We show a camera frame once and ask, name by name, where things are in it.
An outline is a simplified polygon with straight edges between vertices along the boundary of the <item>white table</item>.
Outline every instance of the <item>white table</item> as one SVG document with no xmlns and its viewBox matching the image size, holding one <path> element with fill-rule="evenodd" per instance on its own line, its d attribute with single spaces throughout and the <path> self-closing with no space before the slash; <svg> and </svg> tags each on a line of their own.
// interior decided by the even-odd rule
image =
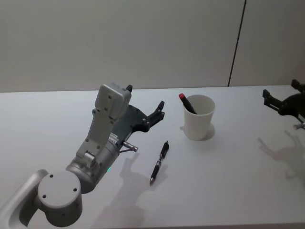
<svg viewBox="0 0 305 229">
<path fill-rule="evenodd" d="M 138 153 L 119 156 L 96 189 L 83 195 L 82 216 L 68 228 L 304 223 L 305 148 L 298 142 L 305 145 L 305 131 L 293 129 L 298 123 L 293 117 L 263 105 L 264 88 L 279 99 L 297 93 L 290 86 L 134 90 L 130 104 L 146 114 L 164 100 L 164 120 L 148 133 L 131 136 Z M 181 92 L 214 99 L 211 139 L 191 141 L 180 130 Z M 96 95 L 0 94 L 1 205 L 36 170 L 65 169 L 87 135 Z M 166 140 L 170 151 L 150 187 Z M 262 142 L 270 150 L 261 149 Z M 41 211 L 29 227 L 56 228 Z"/>
</svg>

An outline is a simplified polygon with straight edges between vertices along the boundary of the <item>paper cup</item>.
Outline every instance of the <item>paper cup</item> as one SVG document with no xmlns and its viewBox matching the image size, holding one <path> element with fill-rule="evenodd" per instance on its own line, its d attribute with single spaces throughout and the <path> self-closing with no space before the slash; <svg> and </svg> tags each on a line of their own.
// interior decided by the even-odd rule
<svg viewBox="0 0 305 229">
<path fill-rule="evenodd" d="M 197 114 L 192 114 L 184 107 L 184 133 L 195 141 L 202 140 L 210 127 L 215 110 L 214 101 L 208 96 L 195 94 L 187 97 Z"/>
</svg>

